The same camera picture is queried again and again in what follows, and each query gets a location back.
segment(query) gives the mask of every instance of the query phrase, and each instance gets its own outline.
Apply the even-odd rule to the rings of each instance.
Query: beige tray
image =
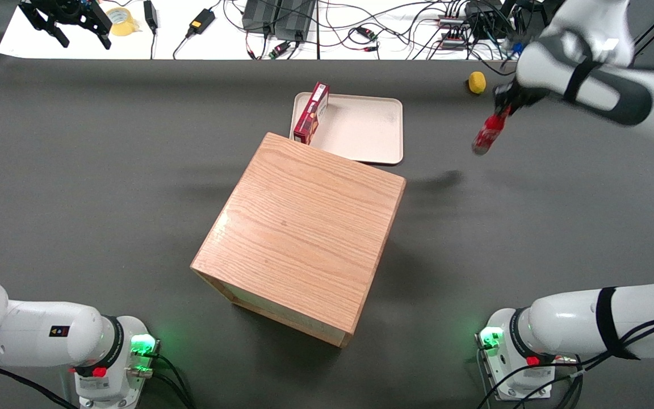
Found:
[[[312,93],[294,98],[289,137]],[[403,160],[403,104],[393,98],[330,94],[312,147],[348,160],[397,165]]]

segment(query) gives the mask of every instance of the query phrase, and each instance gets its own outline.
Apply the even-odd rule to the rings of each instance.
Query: red bottle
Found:
[[[473,140],[471,145],[471,150],[475,155],[481,156],[488,152],[488,149],[493,144],[494,140],[498,137],[502,130],[504,130],[504,123],[506,123],[506,117],[509,116],[509,110],[507,109],[502,114],[493,114],[486,119],[486,122],[483,123],[483,127],[476,135],[476,139]]]

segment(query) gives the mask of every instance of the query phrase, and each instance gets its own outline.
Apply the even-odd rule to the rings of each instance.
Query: yellow ball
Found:
[[[476,95],[481,95],[483,91],[486,91],[486,77],[482,72],[472,72],[469,75],[468,89]]]

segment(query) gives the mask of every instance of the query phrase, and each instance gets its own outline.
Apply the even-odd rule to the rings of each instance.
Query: wooden box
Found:
[[[236,305],[352,339],[405,179],[267,134],[191,264]]]

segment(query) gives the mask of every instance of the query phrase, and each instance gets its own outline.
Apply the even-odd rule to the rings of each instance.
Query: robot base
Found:
[[[123,347],[104,378],[83,378],[75,374],[80,408],[133,409],[140,400],[145,378],[134,375],[131,368],[152,368],[152,359],[131,352],[133,336],[148,334],[145,324],[133,316],[119,316],[123,327]],[[158,343],[152,353],[157,353]]]
[[[526,366],[526,359],[519,354],[514,343],[509,336],[509,323],[516,310],[513,308],[503,308],[491,315],[488,319],[486,328],[495,328],[500,332],[498,345],[493,349],[482,350],[486,373],[490,374],[491,386],[495,386],[509,373],[518,368]],[[477,336],[480,347],[483,342]],[[555,378],[554,367],[531,368],[523,370],[504,383],[498,386],[496,399],[498,400],[519,400],[526,398],[529,393],[541,385]],[[534,394],[530,399],[547,399],[550,398],[552,386],[542,389],[543,393]]]

